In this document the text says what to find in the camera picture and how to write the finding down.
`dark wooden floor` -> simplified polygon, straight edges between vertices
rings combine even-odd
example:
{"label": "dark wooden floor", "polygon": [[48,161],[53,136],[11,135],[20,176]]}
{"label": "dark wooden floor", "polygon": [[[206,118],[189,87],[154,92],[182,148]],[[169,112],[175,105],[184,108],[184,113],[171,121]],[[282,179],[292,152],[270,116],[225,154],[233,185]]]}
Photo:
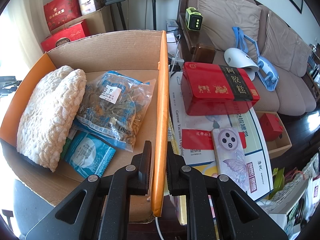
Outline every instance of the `dark wooden floor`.
{"label": "dark wooden floor", "polygon": [[[271,159],[271,167],[285,167],[285,172],[295,167],[301,170],[320,147],[320,111],[315,110],[301,117],[279,116],[289,134],[292,147],[280,157]],[[176,236],[186,239],[186,226],[179,224],[168,196],[164,198],[159,227],[165,240],[174,240]],[[128,239],[160,239],[155,221],[149,224],[130,224]]]}

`butterfly phone case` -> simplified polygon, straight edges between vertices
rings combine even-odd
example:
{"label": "butterfly phone case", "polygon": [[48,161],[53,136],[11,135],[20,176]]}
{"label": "butterfly phone case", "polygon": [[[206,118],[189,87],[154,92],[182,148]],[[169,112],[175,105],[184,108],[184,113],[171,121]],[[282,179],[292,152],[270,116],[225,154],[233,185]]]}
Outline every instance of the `butterfly phone case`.
{"label": "butterfly phone case", "polygon": [[218,174],[228,175],[242,190],[249,190],[249,175],[237,128],[211,131]]}

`silver bolt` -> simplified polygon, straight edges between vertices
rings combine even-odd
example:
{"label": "silver bolt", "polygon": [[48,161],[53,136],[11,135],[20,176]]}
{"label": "silver bolt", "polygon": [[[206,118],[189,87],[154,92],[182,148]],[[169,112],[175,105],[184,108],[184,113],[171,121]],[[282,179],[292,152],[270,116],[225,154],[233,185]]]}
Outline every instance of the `silver bolt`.
{"label": "silver bolt", "polygon": [[181,169],[182,169],[182,171],[184,171],[184,172],[189,172],[189,171],[191,171],[191,167],[188,166],[188,165],[182,166]]}
{"label": "silver bolt", "polygon": [[225,175],[225,174],[222,174],[222,175],[219,176],[219,179],[221,181],[223,181],[223,182],[226,182],[226,181],[229,180],[229,177],[227,175]]}
{"label": "silver bolt", "polygon": [[88,177],[88,181],[90,181],[90,182],[95,182],[95,181],[97,181],[97,179],[98,179],[97,175],[90,175]]}
{"label": "silver bolt", "polygon": [[126,169],[127,171],[134,171],[134,170],[136,169],[136,166],[130,164],[130,165],[126,166],[125,169]]}

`pillow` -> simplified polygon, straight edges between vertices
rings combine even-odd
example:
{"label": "pillow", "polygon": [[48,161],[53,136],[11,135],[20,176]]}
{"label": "pillow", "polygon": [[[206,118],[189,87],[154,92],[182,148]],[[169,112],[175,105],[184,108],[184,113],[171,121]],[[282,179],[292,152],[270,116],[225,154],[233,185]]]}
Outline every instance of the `pillow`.
{"label": "pillow", "polygon": [[[198,0],[198,10],[203,15],[202,28],[218,50],[235,47],[236,37],[232,27],[240,27],[244,34],[258,39],[261,8],[246,0]],[[255,46],[248,45],[248,56],[257,62]]]}
{"label": "pillow", "polygon": [[305,75],[307,71],[307,62],[312,49],[298,36],[294,48],[290,72],[298,77]]}
{"label": "pillow", "polygon": [[84,71],[69,66],[44,76],[20,119],[17,151],[54,172],[82,101],[85,84]]}
{"label": "pillow", "polygon": [[261,53],[273,65],[289,71],[298,35],[270,11],[266,26],[266,44]]}

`white wall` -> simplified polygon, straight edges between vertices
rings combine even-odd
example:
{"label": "white wall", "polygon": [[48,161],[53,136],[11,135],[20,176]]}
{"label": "white wall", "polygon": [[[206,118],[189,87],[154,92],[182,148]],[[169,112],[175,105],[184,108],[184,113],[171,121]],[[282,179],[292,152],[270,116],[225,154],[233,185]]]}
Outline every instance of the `white wall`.
{"label": "white wall", "polygon": [[[165,30],[166,19],[176,19],[179,0],[156,0],[157,29]],[[118,30],[122,29],[118,8],[113,5]],[[128,1],[122,2],[122,10],[127,23]],[[129,0],[129,27],[128,29],[144,29],[146,0]],[[152,1],[148,0],[146,29],[153,29]]]}
{"label": "white wall", "polygon": [[279,15],[307,44],[320,39],[320,27],[309,7],[303,2],[302,14],[289,0],[257,0]]}

